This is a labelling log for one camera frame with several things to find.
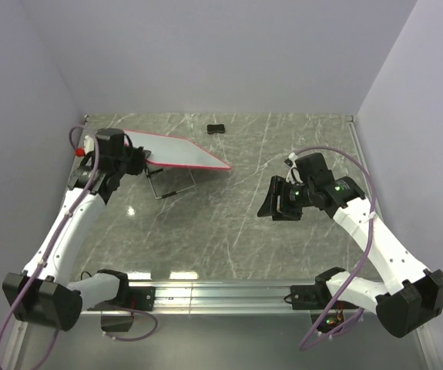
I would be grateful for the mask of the pink framed whiteboard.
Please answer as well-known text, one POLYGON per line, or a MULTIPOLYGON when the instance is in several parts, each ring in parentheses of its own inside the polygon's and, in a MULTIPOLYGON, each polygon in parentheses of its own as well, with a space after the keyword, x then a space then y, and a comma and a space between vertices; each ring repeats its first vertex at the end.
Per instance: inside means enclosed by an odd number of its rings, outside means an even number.
POLYGON ((179 167, 203 170, 231 170, 211 152, 193 141, 179 136, 125 130, 134 147, 142 146, 149 151, 146 162, 157 167, 179 167))

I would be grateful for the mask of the yellow whiteboard eraser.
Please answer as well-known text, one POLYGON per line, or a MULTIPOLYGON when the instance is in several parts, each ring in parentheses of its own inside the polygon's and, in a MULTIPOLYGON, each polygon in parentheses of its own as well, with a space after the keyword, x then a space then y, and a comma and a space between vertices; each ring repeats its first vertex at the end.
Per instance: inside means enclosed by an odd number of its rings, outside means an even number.
POLYGON ((208 124, 206 126, 206 132, 209 135, 223 134, 226 132, 226 127, 223 124, 208 124))

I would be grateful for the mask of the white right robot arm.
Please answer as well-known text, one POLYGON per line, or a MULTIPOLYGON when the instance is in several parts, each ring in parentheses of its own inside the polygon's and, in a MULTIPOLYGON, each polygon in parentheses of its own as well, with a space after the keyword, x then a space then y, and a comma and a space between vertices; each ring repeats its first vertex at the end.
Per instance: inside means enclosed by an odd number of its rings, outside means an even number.
POLYGON ((402 338, 441 314, 443 271, 431 271, 411 254, 371 208, 350 177, 293 184, 273 176, 258 217, 297 221, 305 207, 325 212, 364 252, 381 277, 368 281, 341 267, 315 278, 314 309, 347 302, 377 315, 385 330, 402 338))

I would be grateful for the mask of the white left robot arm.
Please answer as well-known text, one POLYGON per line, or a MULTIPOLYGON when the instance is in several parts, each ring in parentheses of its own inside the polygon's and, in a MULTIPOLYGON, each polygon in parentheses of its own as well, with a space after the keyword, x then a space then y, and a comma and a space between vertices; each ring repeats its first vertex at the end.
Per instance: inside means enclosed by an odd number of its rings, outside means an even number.
POLYGON ((37 253, 19 274, 6 275, 2 290, 9 317, 57 331, 69 331, 82 311, 105 302, 113 310, 130 301, 129 279, 110 269, 72 283, 70 274, 90 227, 125 175, 139 175, 147 151, 125 146, 122 156, 86 154, 72 172, 63 205, 37 253))

